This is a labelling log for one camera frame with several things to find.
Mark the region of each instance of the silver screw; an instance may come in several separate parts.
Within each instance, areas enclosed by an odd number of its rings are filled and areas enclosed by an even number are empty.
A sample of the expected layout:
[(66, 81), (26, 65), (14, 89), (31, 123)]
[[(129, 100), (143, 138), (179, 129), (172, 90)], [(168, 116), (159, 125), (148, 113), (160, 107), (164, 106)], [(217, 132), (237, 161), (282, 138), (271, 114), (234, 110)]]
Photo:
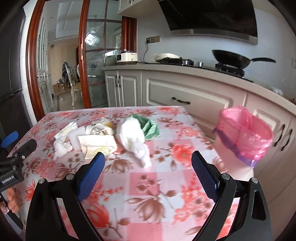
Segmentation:
[(45, 182), (45, 178), (41, 178), (41, 179), (39, 179), (39, 181), (38, 181), (38, 183), (40, 183), (40, 184), (42, 184), (42, 183), (44, 183)]
[(225, 180), (229, 180), (230, 176), (227, 173), (223, 173), (222, 178)]
[(70, 173), (66, 176), (67, 180), (72, 180), (73, 178), (74, 178), (74, 175), (72, 173)]
[(258, 179), (255, 178), (255, 177), (252, 177), (251, 181), (252, 181), (253, 183), (258, 183)]

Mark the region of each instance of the chair leg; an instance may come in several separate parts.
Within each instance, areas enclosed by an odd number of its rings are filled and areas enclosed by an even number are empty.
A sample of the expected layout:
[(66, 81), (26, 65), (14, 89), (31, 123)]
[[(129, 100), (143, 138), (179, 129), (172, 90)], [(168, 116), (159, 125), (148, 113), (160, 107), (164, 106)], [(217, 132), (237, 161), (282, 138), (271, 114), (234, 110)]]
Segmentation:
[(75, 98), (74, 98), (74, 91), (73, 90), (71, 90), (71, 95), (72, 95), (72, 106), (74, 106)]

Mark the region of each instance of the tile floor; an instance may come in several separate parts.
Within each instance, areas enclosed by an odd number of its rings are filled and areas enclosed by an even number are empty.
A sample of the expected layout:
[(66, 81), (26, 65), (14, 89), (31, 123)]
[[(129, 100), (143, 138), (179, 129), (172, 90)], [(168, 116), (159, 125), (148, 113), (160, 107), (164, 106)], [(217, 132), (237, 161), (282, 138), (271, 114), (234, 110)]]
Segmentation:
[(70, 92), (61, 94), (60, 96), (57, 95), (57, 101), (57, 111), (84, 109), (83, 99), (80, 92), (76, 92), (74, 106), (72, 106), (72, 96)]

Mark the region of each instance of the rice cooker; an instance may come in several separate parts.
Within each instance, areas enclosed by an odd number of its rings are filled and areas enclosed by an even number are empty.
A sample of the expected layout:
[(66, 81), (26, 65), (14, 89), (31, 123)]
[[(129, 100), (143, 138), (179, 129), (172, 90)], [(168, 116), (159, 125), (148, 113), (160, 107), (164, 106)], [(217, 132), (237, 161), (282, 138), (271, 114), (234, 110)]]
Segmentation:
[(134, 51), (126, 49), (117, 55), (117, 64), (136, 64), (138, 62), (138, 54)]

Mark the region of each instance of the wok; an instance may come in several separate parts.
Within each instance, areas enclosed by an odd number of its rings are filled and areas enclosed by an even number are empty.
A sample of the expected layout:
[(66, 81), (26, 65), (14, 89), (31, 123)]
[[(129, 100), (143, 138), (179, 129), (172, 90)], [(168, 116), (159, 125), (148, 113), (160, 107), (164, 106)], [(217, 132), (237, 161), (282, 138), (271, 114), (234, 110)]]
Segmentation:
[(237, 67), (239, 69), (244, 69), (248, 67), (248, 65), (251, 63), (251, 61), (264, 61), (264, 62), (272, 62), (276, 63), (274, 59), (271, 58), (253, 58), (253, 59), (248, 59), (245, 56), (242, 56), (237, 53), (233, 53), (230, 51), (225, 51), (225, 50), (212, 50), (213, 55), (215, 59), (221, 63), (221, 64), (226, 64), (226, 65), (231, 65), (234, 67)]

